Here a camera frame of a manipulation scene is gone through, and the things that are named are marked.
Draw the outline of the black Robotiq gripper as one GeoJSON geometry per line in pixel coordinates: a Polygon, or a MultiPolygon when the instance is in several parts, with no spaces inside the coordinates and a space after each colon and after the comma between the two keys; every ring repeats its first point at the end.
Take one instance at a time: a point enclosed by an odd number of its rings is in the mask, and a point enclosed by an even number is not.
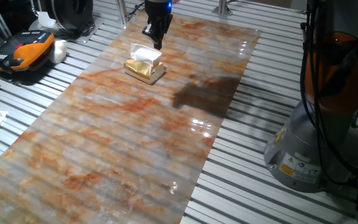
{"type": "Polygon", "coordinates": [[[153,42],[155,49],[160,50],[173,18],[173,3],[172,0],[145,0],[144,2],[148,19],[142,33],[153,42]]]}

